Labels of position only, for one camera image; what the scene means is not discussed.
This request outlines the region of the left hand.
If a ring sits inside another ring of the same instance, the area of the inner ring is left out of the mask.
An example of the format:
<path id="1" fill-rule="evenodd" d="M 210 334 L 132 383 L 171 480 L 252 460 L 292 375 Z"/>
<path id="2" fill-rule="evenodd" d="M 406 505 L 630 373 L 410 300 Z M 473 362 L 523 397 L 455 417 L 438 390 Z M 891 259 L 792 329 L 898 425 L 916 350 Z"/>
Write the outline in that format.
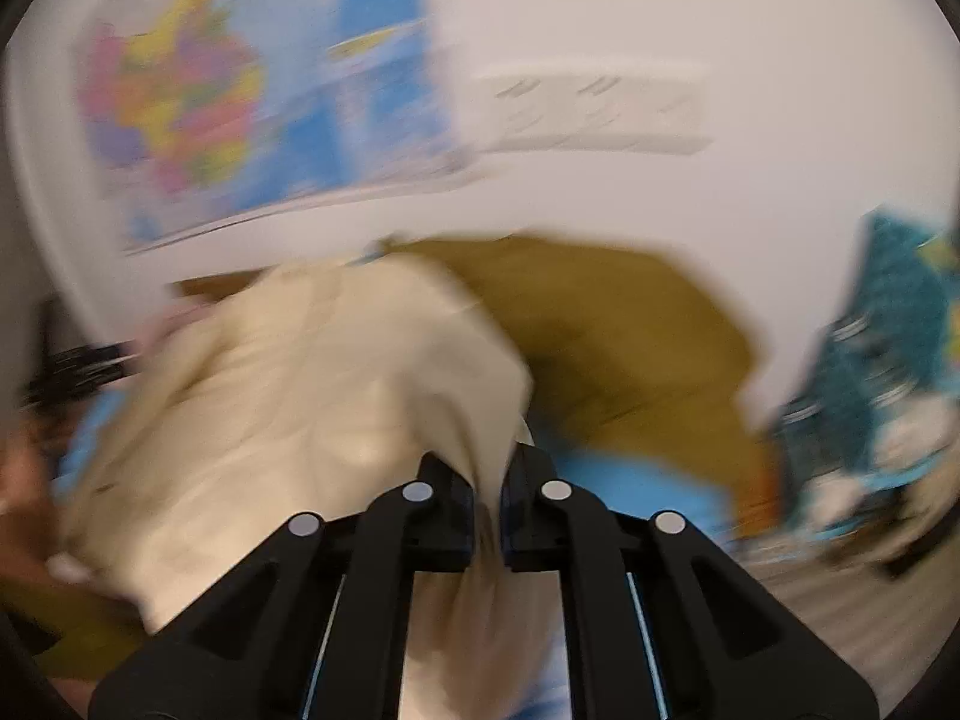
<path id="1" fill-rule="evenodd" d="M 31 419 L 21 419 L 2 450 L 2 574 L 57 585 L 47 563 L 57 553 L 57 505 L 47 460 Z"/>

